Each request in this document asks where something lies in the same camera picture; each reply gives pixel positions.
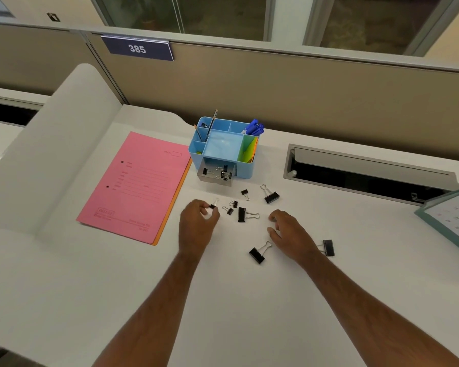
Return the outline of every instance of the blue desk organizer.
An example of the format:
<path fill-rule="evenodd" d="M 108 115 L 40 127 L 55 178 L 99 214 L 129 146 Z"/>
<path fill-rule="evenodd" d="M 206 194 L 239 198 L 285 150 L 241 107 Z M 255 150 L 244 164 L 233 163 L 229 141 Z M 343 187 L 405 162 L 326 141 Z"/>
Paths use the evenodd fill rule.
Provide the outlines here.
<path fill-rule="evenodd" d="M 203 140 L 208 135 L 209 129 L 202 127 L 202 124 L 209 126 L 211 120 L 212 117 L 201 117 L 197 123 L 197 130 Z M 223 161 L 235 165 L 236 177 L 243 179 L 251 178 L 255 157 L 251 162 L 240 161 L 245 150 L 256 138 L 256 136 L 241 133 L 247 126 L 248 123 L 216 118 L 206 142 L 200 141 L 199 135 L 195 131 L 189 145 L 189 153 L 196 169 L 201 167 L 203 159 L 205 163 L 209 164 Z"/>

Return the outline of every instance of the finger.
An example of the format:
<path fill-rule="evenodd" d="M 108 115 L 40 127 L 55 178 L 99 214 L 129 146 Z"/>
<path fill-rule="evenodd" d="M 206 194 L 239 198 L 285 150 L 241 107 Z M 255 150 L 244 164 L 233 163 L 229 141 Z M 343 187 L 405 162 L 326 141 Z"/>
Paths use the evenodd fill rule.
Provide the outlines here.
<path fill-rule="evenodd" d="M 212 209 L 212 216 L 208 219 L 208 222 L 212 225 L 213 228 L 216 226 L 216 223 L 218 222 L 220 216 L 221 215 L 217 207 Z"/>
<path fill-rule="evenodd" d="M 277 232 L 274 230 L 274 228 L 267 228 L 267 231 L 269 232 L 270 238 L 274 243 L 278 246 L 281 243 L 281 236 L 277 234 Z"/>
<path fill-rule="evenodd" d="M 270 213 L 269 215 L 269 220 L 270 221 L 276 221 L 278 216 L 280 216 L 282 214 L 282 211 L 281 210 L 274 210 Z"/>
<path fill-rule="evenodd" d="M 209 207 L 209 203 L 207 203 L 205 201 L 202 201 L 202 200 L 193 200 L 189 204 L 197 206 L 197 207 L 203 207 L 203 208 L 208 208 Z"/>

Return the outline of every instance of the green sticky note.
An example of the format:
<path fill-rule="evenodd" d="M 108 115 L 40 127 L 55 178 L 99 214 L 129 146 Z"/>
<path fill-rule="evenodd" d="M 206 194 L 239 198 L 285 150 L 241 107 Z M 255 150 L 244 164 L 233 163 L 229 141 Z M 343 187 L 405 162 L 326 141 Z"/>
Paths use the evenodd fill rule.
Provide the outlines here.
<path fill-rule="evenodd" d="M 243 156 L 241 157 L 241 161 L 242 162 L 250 162 L 251 159 L 253 158 L 253 154 L 254 154 L 254 149 L 255 147 L 257 146 L 257 139 L 258 138 L 255 138 L 251 143 L 250 145 L 248 146 L 247 150 L 245 152 L 243 152 Z"/>

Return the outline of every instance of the black binder clip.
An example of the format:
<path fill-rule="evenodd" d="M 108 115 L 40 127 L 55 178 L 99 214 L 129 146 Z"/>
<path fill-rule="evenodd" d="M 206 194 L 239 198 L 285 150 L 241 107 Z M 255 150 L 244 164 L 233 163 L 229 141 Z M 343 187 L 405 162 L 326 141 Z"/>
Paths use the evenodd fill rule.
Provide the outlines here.
<path fill-rule="evenodd" d="M 245 219 L 260 219 L 260 214 L 252 214 L 251 212 L 247 212 L 247 210 L 244 207 L 239 207 L 238 208 L 238 222 L 245 222 Z"/>
<path fill-rule="evenodd" d="M 227 208 L 226 206 L 223 206 L 222 209 L 225 210 L 228 215 L 233 214 L 234 211 L 232 208 Z"/>
<path fill-rule="evenodd" d="M 321 251 L 325 254 L 325 256 L 335 256 L 335 249 L 333 248 L 333 241 L 331 239 L 324 239 L 322 245 L 318 245 L 318 247 L 324 246 L 324 251 Z"/>
<path fill-rule="evenodd" d="M 245 199 L 247 201 L 250 200 L 250 197 L 248 197 L 248 189 L 245 189 L 245 190 L 241 191 L 241 194 L 245 196 Z"/>
<path fill-rule="evenodd" d="M 263 254 L 265 253 L 265 251 L 267 251 L 269 247 L 272 247 L 272 243 L 270 243 L 270 241 L 267 241 L 265 242 L 265 245 L 259 249 L 256 249 L 255 247 L 252 248 L 250 250 L 250 255 L 252 258 L 254 258 L 257 261 L 258 264 L 262 264 L 262 261 L 265 260 L 265 258 L 263 257 Z"/>
<path fill-rule="evenodd" d="M 267 196 L 265 197 L 265 202 L 267 202 L 267 204 L 269 204 L 270 202 L 274 202 L 276 199 L 280 197 L 280 195 L 278 195 L 277 192 L 271 192 L 265 184 L 262 184 L 260 188 L 262 188 L 262 190 L 265 192 L 265 195 Z"/>
<path fill-rule="evenodd" d="M 216 207 L 216 203 L 218 203 L 218 201 L 219 201 L 219 198 L 216 197 L 216 199 L 214 200 L 214 203 L 210 204 L 209 207 L 210 208 L 215 208 Z"/>

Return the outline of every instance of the cubicle wall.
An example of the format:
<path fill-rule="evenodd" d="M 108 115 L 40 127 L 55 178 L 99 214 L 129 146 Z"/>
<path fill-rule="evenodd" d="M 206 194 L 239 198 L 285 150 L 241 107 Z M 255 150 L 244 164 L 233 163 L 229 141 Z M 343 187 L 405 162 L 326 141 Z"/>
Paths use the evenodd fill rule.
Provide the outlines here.
<path fill-rule="evenodd" d="M 93 65 L 119 99 L 78 32 L 0 24 L 0 87 L 51 95 L 80 63 Z"/>
<path fill-rule="evenodd" d="M 188 43 L 160 61 L 88 38 L 130 104 L 459 159 L 459 73 Z"/>

